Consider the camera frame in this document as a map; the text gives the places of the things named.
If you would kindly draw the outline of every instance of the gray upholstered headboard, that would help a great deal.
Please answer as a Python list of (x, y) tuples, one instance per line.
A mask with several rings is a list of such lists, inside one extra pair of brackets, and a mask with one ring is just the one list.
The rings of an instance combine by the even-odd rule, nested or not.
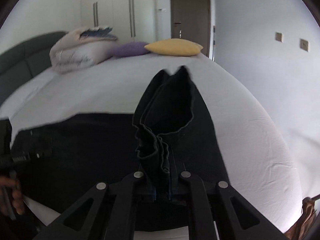
[(51, 66), (49, 52), (65, 32), (24, 41), (0, 55), (0, 105), (21, 85)]

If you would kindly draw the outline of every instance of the white wardrobe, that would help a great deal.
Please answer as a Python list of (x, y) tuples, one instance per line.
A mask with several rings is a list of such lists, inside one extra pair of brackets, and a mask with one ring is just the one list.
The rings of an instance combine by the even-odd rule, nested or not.
[(110, 26), (121, 44), (156, 41), (155, 0), (81, 0), (82, 25)]

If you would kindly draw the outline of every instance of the cabinet handle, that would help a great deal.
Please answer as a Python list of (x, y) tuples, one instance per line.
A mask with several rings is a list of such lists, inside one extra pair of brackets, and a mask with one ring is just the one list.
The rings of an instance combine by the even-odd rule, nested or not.
[(136, 20), (134, 13), (134, 0), (132, 0), (132, 20), (133, 20), (133, 35), (136, 36)]
[(96, 3), (93, 3), (93, 22), (94, 22), (94, 26), (97, 26), (96, 23)]
[(131, 31), (131, 37), (133, 37), (132, 35), (132, 12), (131, 12), (131, 0), (129, 0), (129, 16), (130, 16), (130, 31)]
[(96, 23), (97, 27), (99, 26), (99, 17), (98, 17), (98, 2), (96, 2)]

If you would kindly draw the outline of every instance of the hand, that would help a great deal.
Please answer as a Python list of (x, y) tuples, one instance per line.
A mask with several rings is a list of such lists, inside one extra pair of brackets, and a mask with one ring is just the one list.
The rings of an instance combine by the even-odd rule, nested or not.
[(2, 187), (12, 188), (12, 206), (16, 209), (19, 215), (23, 215), (25, 212), (25, 208), (21, 193), (20, 182), (18, 180), (9, 179), (5, 176), (0, 176), (0, 212), (5, 216), (8, 216), (8, 209), (5, 203), (5, 197)]

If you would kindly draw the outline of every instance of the switch plate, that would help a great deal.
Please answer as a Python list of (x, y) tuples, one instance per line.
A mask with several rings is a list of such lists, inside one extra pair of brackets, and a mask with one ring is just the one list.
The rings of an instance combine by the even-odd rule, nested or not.
[(309, 52), (309, 41), (300, 39), (300, 48)]
[(283, 34), (282, 33), (276, 33), (276, 41), (283, 42)]

